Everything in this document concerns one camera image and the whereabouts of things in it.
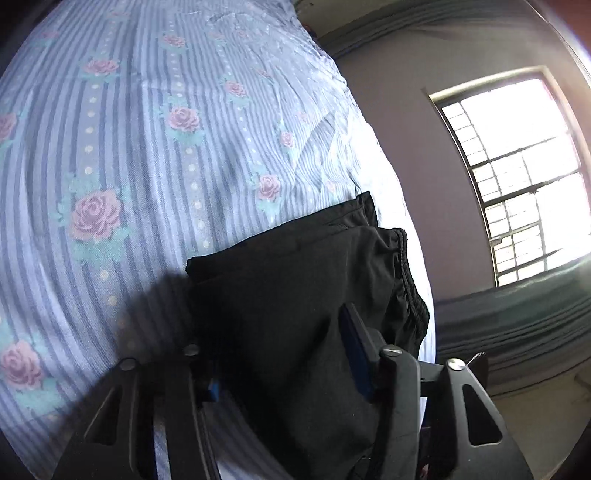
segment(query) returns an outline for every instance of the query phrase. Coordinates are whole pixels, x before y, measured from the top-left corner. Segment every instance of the black cloth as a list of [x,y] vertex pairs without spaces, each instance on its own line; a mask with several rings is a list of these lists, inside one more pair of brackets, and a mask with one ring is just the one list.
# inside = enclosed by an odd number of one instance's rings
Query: black cloth
[[402,229],[377,227],[366,192],[187,263],[200,343],[297,479],[345,479],[374,441],[379,415],[355,388],[341,305],[418,355],[428,310],[406,244]]

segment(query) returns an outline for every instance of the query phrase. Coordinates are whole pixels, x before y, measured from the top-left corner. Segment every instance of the metal screw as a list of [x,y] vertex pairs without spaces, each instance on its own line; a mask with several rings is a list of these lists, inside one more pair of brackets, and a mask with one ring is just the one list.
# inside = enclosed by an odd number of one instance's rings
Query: metal screw
[[402,350],[400,348],[396,348],[392,345],[387,345],[384,348],[382,348],[382,352],[384,353],[385,356],[402,355]]
[[194,343],[191,343],[183,349],[183,353],[185,354],[185,356],[198,355],[199,354],[199,347],[197,345],[195,345]]
[[135,368],[135,360],[133,358],[126,358],[119,364],[119,368],[125,372]]
[[447,361],[447,366],[449,368],[451,368],[452,370],[455,370],[456,372],[459,372],[459,371],[464,370],[466,368],[466,364],[464,363],[464,360],[461,360],[459,358],[450,358]]

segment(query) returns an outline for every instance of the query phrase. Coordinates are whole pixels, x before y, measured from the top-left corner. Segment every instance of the blue part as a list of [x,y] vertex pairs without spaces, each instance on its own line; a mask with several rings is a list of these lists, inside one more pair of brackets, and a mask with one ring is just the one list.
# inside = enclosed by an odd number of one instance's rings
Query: blue part
[[351,313],[345,306],[339,312],[339,330],[355,387],[366,400],[370,401],[375,391],[371,381],[370,362],[351,319]]
[[219,401],[220,399],[220,382],[217,380],[212,379],[209,382],[209,394],[212,396],[213,401]]

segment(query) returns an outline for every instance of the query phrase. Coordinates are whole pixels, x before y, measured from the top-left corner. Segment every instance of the bed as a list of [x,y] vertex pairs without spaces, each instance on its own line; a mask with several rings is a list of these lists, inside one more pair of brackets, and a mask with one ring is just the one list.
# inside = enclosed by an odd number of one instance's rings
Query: bed
[[[0,429],[34,476],[109,368],[188,340],[188,258],[367,190],[433,362],[400,183],[288,0],[63,0],[0,80]],[[228,395],[208,421],[224,480],[288,478]]]

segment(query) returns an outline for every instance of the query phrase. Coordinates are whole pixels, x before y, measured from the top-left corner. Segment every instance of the gray curtain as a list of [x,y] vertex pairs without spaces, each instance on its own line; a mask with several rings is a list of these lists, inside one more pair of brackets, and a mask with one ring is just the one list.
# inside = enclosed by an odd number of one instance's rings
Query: gray curtain
[[531,15],[520,0],[398,0],[319,39],[335,60],[397,30],[450,21],[515,21]]
[[489,354],[489,393],[508,393],[591,358],[591,255],[435,305],[439,361]]

